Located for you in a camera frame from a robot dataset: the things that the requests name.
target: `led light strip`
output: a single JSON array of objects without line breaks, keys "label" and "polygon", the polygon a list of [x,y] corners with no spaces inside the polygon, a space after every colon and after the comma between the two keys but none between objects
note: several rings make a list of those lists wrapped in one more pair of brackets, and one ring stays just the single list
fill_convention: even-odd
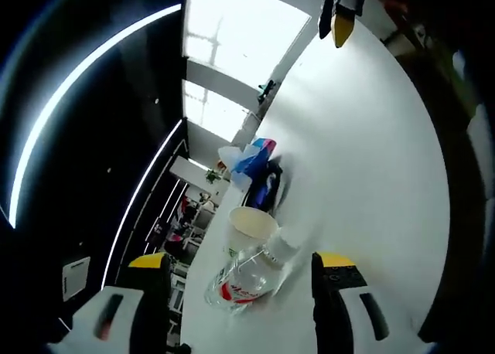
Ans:
[{"label": "led light strip", "polygon": [[172,215],[174,214],[174,212],[176,211],[177,204],[178,204],[178,203],[179,203],[179,201],[182,199],[183,194],[184,194],[184,192],[186,191],[186,189],[187,189],[187,184],[185,184],[185,185],[184,185],[184,189],[183,189],[183,190],[182,190],[182,192],[179,194],[179,198],[177,199],[177,202],[176,202],[176,204],[173,206],[173,208],[172,208],[172,212],[170,213],[169,218],[167,219],[167,224],[169,223],[170,218],[172,217]]},{"label": "led light strip", "polygon": [[162,212],[160,213],[160,216],[158,216],[158,217],[155,219],[155,222],[153,223],[153,226],[152,226],[152,227],[151,227],[151,229],[149,230],[148,235],[147,235],[147,236],[146,236],[146,238],[145,238],[146,242],[148,242],[148,241],[147,241],[147,239],[149,238],[149,235],[152,233],[153,229],[155,229],[155,225],[156,225],[156,223],[157,223],[157,222],[158,222],[158,220],[162,217],[163,212],[165,211],[165,208],[166,208],[166,207],[167,207],[167,205],[169,204],[170,199],[172,198],[173,193],[176,191],[176,188],[177,188],[177,186],[178,186],[178,184],[179,184],[179,183],[180,183],[180,179],[179,179],[179,180],[177,180],[176,185],[173,187],[172,192],[170,193],[170,196],[169,196],[169,198],[167,199],[167,202],[165,202],[165,205],[163,206],[163,209],[162,209]]},{"label": "led light strip", "polygon": [[70,328],[69,328],[69,326],[65,324],[65,322],[62,320],[62,318],[59,318],[59,321],[66,328],[67,331],[69,331],[69,332],[71,331]]},{"label": "led light strip", "polygon": [[165,141],[163,142],[160,149],[156,152],[155,157],[153,157],[153,160],[151,161],[148,168],[146,169],[144,175],[141,178],[141,181],[138,184],[138,187],[136,188],[136,190],[134,191],[134,194],[131,197],[131,201],[129,202],[127,209],[125,210],[124,217],[122,217],[121,223],[118,226],[117,234],[115,234],[114,242],[111,245],[110,254],[108,255],[108,260],[107,260],[107,266],[105,267],[105,272],[103,273],[103,280],[101,281],[101,289],[102,290],[103,290],[103,287],[105,286],[105,281],[107,280],[108,267],[110,266],[111,257],[114,253],[115,244],[117,243],[118,236],[121,233],[122,226],[124,225],[125,219],[127,218],[127,215],[129,214],[129,210],[131,209],[132,203],[134,203],[134,200],[136,199],[136,196],[138,195],[138,192],[141,189],[143,182],[145,182],[146,176],[148,176],[149,172],[152,170],[152,167],[155,164],[156,159],[160,156],[164,147],[170,141],[170,138],[175,134],[175,132],[177,131],[177,129],[179,128],[179,126],[182,124],[183,121],[184,120],[180,120],[179,122],[177,122],[176,126],[172,129],[172,131],[170,131],[169,136],[167,136],[167,139],[165,139]]},{"label": "led light strip", "polygon": [[186,141],[183,139],[176,146],[176,148],[174,149],[174,151],[173,151],[172,155],[170,156],[169,160],[163,166],[163,170],[162,170],[162,172],[160,172],[159,177],[155,180],[155,185],[153,186],[152,190],[149,192],[148,197],[146,198],[145,204],[142,205],[142,208],[141,208],[141,211],[139,212],[138,218],[136,219],[136,222],[134,223],[134,229],[136,229],[136,227],[138,226],[138,223],[139,223],[139,220],[141,219],[142,213],[145,210],[145,207],[148,204],[148,201],[149,201],[150,197],[152,196],[153,192],[155,191],[156,186],[158,185],[160,179],[162,178],[163,172],[165,172],[165,170],[169,168],[170,161],[172,161],[173,158],[176,158],[176,153],[179,150],[179,148],[180,148],[181,145],[184,145],[184,147],[186,148],[186,151],[187,151]]},{"label": "led light strip", "polygon": [[70,89],[70,87],[77,81],[77,79],[83,74],[98,58],[100,58],[103,54],[105,54],[109,49],[117,45],[120,41],[125,39],[127,36],[130,36],[132,33],[137,30],[147,26],[148,24],[163,18],[166,15],[177,12],[181,9],[181,5],[174,5],[170,8],[160,10],[155,14],[147,16],[136,23],[130,25],[126,29],[121,30],[119,33],[108,39],[105,43],[100,45],[95,51],[93,51],[90,55],[87,56],[70,74],[69,76],[60,84],[58,89],[56,89],[55,93],[48,100],[45,107],[41,111],[36,120],[34,126],[32,127],[31,132],[29,133],[28,140],[24,145],[24,149],[22,150],[21,158],[19,159],[19,163],[17,165],[17,170],[15,171],[14,185],[12,186],[12,194],[10,196],[10,205],[9,205],[9,222],[12,225],[12,228],[15,228],[15,222],[17,217],[17,208],[19,205],[19,196],[21,192],[22,180],[24,179],[24,174],[26,173],[26,168],[29,162],[29,158],[31,157],[32,150],[36,142],[38,141],[39,135],[41,131],[46,125],[46,122],[52,115],[56,106],[62,99],[63,95]]},{"label": "led light strip", "polygon": [[194,161],[194,160],[193,160],[193,159],[191,159],[191,158],[189,158],[189,159],[188,159],[188,161],[189,161],[189,162],[191,162],[193,165],[195,165],[195,166],[197,166],[197,167],[201,168],[201,169],[202,169],[202,170],[204,170],[204,171],[208,171],[208,170],[209,170],[209,168],[207,168],[205,165],[201,165],[199,162],[196,162],[196,161]]}]

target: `yellow object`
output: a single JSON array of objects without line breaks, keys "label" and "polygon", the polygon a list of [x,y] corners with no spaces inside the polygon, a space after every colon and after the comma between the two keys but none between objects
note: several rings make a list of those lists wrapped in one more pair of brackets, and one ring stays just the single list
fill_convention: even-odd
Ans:
[{"label": "yellow object", "polygon": [[156,254],[151,255],[143,255],[134,259],[129,267],[147,267],[153,269],[159,269],[162,264],[162,258],[165,255],[165,252],[158,252]]},{"label": "yellow object", "polygon": [[347,41],[354,29],[354,20],[345,18],[339,14],[332,17],[332,37],[337,48]]},{"label": "yellow object", "polygon": [[353,267],[356,264],[350,259],[339,254],[333,254],[331,252],[316,251],[322,258],[324,267]]}]

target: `window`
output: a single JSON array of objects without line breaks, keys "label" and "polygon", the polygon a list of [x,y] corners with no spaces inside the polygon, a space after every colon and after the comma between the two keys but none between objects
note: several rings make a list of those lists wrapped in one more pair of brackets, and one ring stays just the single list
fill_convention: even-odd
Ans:
[{"label": "window", "polygon": [[257,87],[308,20],[279,0],[189,0],[185,54]]},{"label": "window", "polygon": [[248,115],[248,110],[213,91],[183,81],[187,118],[209,132],[231,142]]}]

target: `plastic water bottle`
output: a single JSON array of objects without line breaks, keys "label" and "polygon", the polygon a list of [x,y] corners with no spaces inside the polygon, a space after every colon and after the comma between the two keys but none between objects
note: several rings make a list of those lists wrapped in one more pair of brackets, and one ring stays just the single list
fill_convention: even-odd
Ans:
[{"label": "plastic water bottle", "polygon": [[243,309],[278,286],[284,263],[297,250],[280,230],[266,244],[241,250],[211,281],[206,301],[227,310]]}]

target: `white table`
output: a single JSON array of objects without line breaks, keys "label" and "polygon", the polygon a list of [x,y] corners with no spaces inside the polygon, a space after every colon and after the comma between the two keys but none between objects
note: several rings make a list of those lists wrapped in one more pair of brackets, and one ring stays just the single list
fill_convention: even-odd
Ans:
[{"label": "white table", "polygon": [[[378,294],[393,297],[384,308],[396,311],[409,333],[389,349],[365,352],[398,352],[413,342],[442,276],[449,191],[432,122],[402,68],[360,23],[342,49],[315,39],[257,136],[278,142],[274,156],[290,186],[276,219],[312,234],[308,261],[316,249],[344,254]],[[224,264],[227,214],[240,200],[230,187],[189,269],[181,341],[195,354],[316,352],[309,263],[242,315],[204,301]]]}]

